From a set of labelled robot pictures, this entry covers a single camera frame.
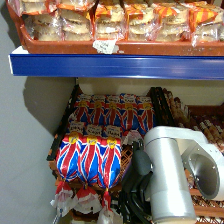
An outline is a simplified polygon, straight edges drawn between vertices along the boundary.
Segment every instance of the label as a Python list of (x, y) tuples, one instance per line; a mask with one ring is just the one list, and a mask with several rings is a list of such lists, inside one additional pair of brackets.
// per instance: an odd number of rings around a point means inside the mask
[(113, 149), (117, 144), (117, 140), (115, 138), (108, 137), (107, 144), (111, 149)]
[(79, 140), (79, 134), (77, 132), (72, 132), (69, 135), (68, 141), (71, 144), (75, 144)]
[(116, 40), (95, 40), (93, 42), (93, 48), (95, 48), (98, 53), (112, 54), (115, 43)]
[(87, 137), (87, 143), (90, 144), (90, 145), (96, 145), (97, 143), (97, 137), (96, 136), (88, 136)]
[(105, 134), (108, 137), (120, 138), (120, 128), (112, 125), (108, 125), (105, 130)]
[(102, 127), (96, 126), (93, 124), (89, 124), (87, 126), (86, 132), (88, 135), (100, 136), (102, 135)]
[(69, 131), (83, 134), (83, 128), (84, 128), (83, 122), (72, 121), (69, 126)]

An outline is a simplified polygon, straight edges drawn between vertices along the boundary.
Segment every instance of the plastic wrap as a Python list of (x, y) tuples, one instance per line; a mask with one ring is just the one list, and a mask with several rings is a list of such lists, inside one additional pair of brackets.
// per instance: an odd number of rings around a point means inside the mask
[(138, 130), (138, 107), (134, 94), (120, 94), (121, 99), (121, 126), (125, 131)]
[(105, 95), (93, 95), (89, 105), (89, 123), (104, 125)]
[(139, 132), (145, 135), (156, 126), (155, 111), (150, 97), (137, 97)]
[(57, 208), (57, 215), (65, 216), (76, 202), (72, 199), (73, 191), (69, 182), (78, 176), (78, 158), (82, 146), (83, 135), (71, 132), (63, 138), (56, 158), (57, 169), (62, 178), (51, 205)]
[(87, 123), (89, 120), (89, 104), (91, 96), (79, 94), (74, 105), (73, 116), (76, 121)]
[(200, 42), (220, 40), (224, 10), (207, 2), (184, 4), (189, 8), (189, 22), (192, 32), (191, 42), (196, 46)]
[(56, 0), (8, 0), (18, 16), (51, 13), (57, 9)]
[(126, 20), (119, 0), (100, 0), (95, 12), (95, 40), (122, 40)]
[(57, 0), (57, 7), (75, 11), (88, 11), (95, 5), (95, 0)]
[(105, 100), (105, 125), (121, 126), (120, 96), (107, 95)]
[(132, 41), (148, 41), (154, 39), (156, 20), (153, 8), (143, 0), (125, 0), (125, 13), (128, 24), (127, 39)]
[(97, 193), (90, 187), (97, 183), (100, 160), (101, 137), (87, 135), (83, 137), (78, 158), (78, 177), (83, 187), (74, 197), (76, 211), (84, 214), (99, 212), (101, 205)]
[(190, 39), (189, 10), (178, 3), (153, 3), (158, 16), (159, 30), (156, 41), (174, 42)]
[(92, 39), (92, 12), (61, 9), (62, 30), (65, 41), (89, 41)]

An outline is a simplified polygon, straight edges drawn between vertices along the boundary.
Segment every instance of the bread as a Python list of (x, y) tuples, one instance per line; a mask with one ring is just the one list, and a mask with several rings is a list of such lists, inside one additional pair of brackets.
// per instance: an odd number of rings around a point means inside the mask
[(65, 41), (89, 41), (91, 40), (91, 35), (89, 33), (86, 34), (76, 34), (65, 32)]
[(63, 21), (62, 29), (66, 32), (76, 33), (76, 34), (85, 34), (90, 33), (90, 23), (76, 23), (70, 22), (68, 20)]
[(76, 11), (61, 9), (60, 15), (62, 18), (72, 22), (79, 22), (79, 23), (89, 22), (89, 20), (87, 19), (88, 12), (82, 12), (82, 15), (81, 15), (80, 13), (77, 13)]

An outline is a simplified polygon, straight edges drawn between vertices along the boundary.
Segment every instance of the union jack packaging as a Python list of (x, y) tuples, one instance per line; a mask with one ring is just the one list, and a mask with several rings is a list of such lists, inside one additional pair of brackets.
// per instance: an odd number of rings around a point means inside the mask
[(89, 105), (89, 123), (104, 124), (105, 95), (93, 95)]
[(138, 130), (138, 107), (134, 94), (121, 94), (121, 117), (123, 131)]
[(80, 94), (74, 105), (74, 116), (76, 121), (88, 122), (89, 121), (89, 105), (91, 96)]
[(82, 146), (82, 134), (71, 132), (63, 138), (56, 158), (57, 169), (62, 178), (51, 205), (57, 208), (58, 216), (65, 216), (74, 207), (73, 191), (69, 182), (77, 177), (78, 158)]
[(121, 126), (120, 96), (107, 95), (105, 101), (105, 125)]
[(137, 97), (139, 132), (145, 135), (156, 126), (156, 117), (150, 97)]
[(101, 137), (88, 135), (84, 136), (78, 158), (78, 177), (83, 188), (74, 197), (76, 211), (87, 214), (99, 212), (101, 205), (96, 192), (89, 186), (97, 183), (98, 165), (100, 159)]

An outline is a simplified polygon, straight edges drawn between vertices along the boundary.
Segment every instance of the red white and blue wrapper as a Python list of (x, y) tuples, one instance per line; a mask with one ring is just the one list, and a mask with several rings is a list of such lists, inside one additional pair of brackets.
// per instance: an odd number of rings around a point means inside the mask
[(99, 136), (84, 136), (78, 159), (78, 177), (83, 184), (77, 195), (74, 197), (76, 211), (87, 214), (89, 212), (99, 212), (101, 205), (96, 192), (88, 186), (97, 183), (98, 165), (100, 160)]
[(107, 95), (105, 101), (105, 125), (121, 126), (120, 96)]
[(74, 201), (72, 200), (73, 191), (68, 183), (73, 181), (78, 175), (78, 158), (82, 146), (82, 138), (82, 134), (77, 132), (65, 135), (58, 151), (56, 162), (62, 181), (60, 181), (57, 187), (55, 200), (51, 201), (51, 205), (57, 208), (58, 216), (65, 216), (74, 207)]
[(89, 121), (89, 105), (91, 96), (80, 94), (74, 105), (74, 116), (76, 121), (88, 122)]
[(105, 95), (93, 95), (89, 105), (89, 123), (104, 125)]
[(113, 138), (121, 138), (122, 137), (122, 128), (107, 125), (103, 127), (103, 138), (113, 137)]
[(111, 211), (111, 197), (109, 188), (115, 186), (119, 181), (121, 164), (121, 140), (120, 138), (103, 138), (100, 146), (101, 164), (98, 169), (98, 185), (105, 188), (102, 199), (102, 207)]
[(156, 126), (155, 111), (150, 97), (137, 97), (139, 132), (145, 135)]
[(122, 128), (125, 131), (138, 130), (138, 107), (134, 94), (120, 94)]

